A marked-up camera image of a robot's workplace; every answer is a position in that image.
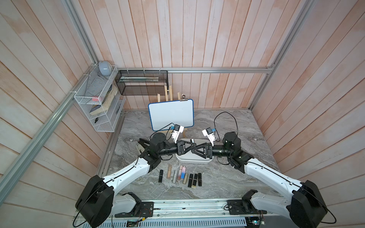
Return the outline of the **white storage box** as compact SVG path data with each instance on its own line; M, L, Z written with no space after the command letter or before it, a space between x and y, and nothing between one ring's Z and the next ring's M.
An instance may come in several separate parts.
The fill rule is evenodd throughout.
M194 139L194 141L197 145L202 143L210 143L209 140L205 139ZM178 156L177 154L175 156L182 163L208 164L212 161L212 159L203 159L199 156Z

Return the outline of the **black lipstick tube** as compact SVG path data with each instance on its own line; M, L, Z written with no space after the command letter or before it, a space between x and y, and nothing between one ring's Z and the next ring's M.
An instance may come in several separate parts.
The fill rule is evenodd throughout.
M202 186L202 173L198 173L198 186Z

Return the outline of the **gold black square lipstick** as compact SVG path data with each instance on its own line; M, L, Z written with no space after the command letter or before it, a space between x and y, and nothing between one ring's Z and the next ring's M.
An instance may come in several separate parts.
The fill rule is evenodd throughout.
M198 182L198 174L195 173L194 178L193 178L193 182L192 182L192 188L196 188L197 182Z

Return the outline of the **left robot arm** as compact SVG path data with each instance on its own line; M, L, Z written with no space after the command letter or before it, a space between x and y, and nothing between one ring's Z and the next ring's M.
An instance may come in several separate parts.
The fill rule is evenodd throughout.
M128 184L155 169L163 155L184 155L196 146L195 141L174 140L169 142L165 134L156 133L150 140L140 139L144 148L137 159L125 168L105 176L89 179L76 202L78 214L92 228L101 225L112 213L129 213L137 208L139 198L127 193L121 200L114 197Z

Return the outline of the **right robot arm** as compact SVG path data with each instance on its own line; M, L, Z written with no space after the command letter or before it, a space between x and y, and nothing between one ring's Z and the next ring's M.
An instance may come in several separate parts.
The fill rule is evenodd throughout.
M315 183L301 182L268 167L241 148L241 140L235 132L226 133L222 144L213 142L214 134L209 137L209 142L193 144L186 150L202 158L227 157L233 168L262 181L280 194L276 197L257 190L248 192L243 199L255 209L287 217L299 228L316 228L330 213Z

